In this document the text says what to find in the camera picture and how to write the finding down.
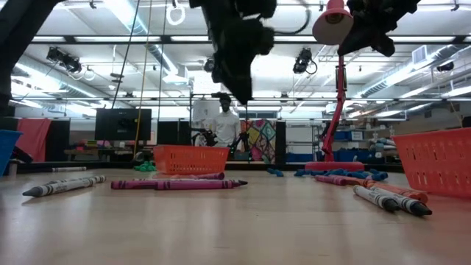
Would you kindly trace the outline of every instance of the red pole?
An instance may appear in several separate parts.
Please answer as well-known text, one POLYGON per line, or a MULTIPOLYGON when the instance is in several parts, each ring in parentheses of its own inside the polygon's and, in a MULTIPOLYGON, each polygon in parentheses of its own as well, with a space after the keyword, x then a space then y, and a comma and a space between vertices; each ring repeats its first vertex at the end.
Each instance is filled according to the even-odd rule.
POLYGON ((345 102, 345 91, 344 82, 345 82, 345 75, 344 75, 344 57, 339 56, 339 66, 336 69, 336 81, 337 81, 337 107, 336 111, 333 114, 332 122, 330 123, 329 130, 327 131, 327 135, 324 138, 324 143, 322 145, 322 151, 325 153, 325 162, 333 162, 333 152, 332 152, 332 143, 334 139, 334 135, 337 130, 337 126, 339 125, 341 112, 344 108, 345 102))

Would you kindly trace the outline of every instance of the crayon tip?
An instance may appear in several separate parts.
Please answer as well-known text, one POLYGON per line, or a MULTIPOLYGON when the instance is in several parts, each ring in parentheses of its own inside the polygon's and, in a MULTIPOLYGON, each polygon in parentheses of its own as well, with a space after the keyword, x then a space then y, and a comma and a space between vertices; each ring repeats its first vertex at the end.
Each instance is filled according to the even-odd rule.
POLYGON ((394 211, 400 210, 399 205, 393 199, 385 199, 384 203, 383 203, 383 208, 384 208, 384 210, 386 210, 388 212, 391 212, 391 213, 394 212, 394 211))
POLYGON ((411 205, 411 212, 416 216, 432 215, 432 210, 421 202, 415 202, 411 205))
POLYGON ((33 196, 33 197, 36 197, 36 196, 38 196, 38 195, 39 195, 39 190, 38 190, 38 188, 36 188, 36 187, 34 187, 34 188, 32 188, 32 189, 30 189, 30 190, 28 190, 28 191, 25 191, 25 192, 23 193, 23 196, 33 196))

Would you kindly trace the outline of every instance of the white shirt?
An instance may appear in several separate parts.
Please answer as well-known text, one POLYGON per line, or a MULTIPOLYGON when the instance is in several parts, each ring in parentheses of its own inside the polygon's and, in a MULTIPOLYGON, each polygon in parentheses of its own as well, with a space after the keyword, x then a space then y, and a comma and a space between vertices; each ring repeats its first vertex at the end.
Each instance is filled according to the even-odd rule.
POLYGON ((237 139, 241 133, 241 121, 234 113, 227 111, 220 113, 214 118, 214 133, 217 138, 216 147, 228 147, 237 139))

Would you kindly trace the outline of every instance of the green object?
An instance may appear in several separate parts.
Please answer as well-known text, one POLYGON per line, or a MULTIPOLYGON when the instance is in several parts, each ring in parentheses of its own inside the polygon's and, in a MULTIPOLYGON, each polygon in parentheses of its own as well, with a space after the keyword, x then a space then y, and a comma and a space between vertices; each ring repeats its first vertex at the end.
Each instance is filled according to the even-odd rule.
POLYGON ((149 161, 145 161, 140 166, 135 166, 134 170, 140 171, 140 172, 154 172, 154 171, 157 171, 155 166, 149 161))

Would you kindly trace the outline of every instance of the blue plastic basket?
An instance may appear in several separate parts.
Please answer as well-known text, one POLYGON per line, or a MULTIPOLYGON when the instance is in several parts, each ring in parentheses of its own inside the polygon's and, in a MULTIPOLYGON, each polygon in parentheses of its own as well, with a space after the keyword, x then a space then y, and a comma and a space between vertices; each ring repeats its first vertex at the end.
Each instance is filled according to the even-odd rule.
POLYGON ((0 177, 3 176, 16 141, 22 134, 22 132, 0 130, 0 177))

